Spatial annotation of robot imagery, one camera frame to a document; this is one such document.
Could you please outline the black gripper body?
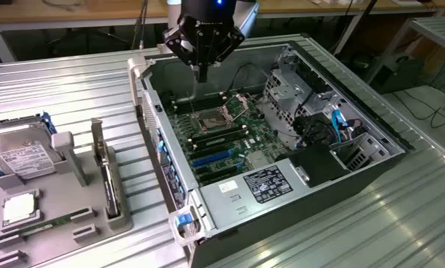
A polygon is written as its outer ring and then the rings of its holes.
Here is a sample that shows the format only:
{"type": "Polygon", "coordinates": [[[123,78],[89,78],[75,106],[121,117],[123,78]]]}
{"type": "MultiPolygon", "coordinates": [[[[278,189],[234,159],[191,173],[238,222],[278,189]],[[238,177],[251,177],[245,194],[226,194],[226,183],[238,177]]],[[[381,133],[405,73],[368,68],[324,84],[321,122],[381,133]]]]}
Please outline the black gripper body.
{"type": "Polygon", "coordinates": [[[179,29],[197,48],[198,62],[202,65],[202,39],[207,39],[214,27],[234,25],[235,1],[183,1],[179,16],[179,29]]]}

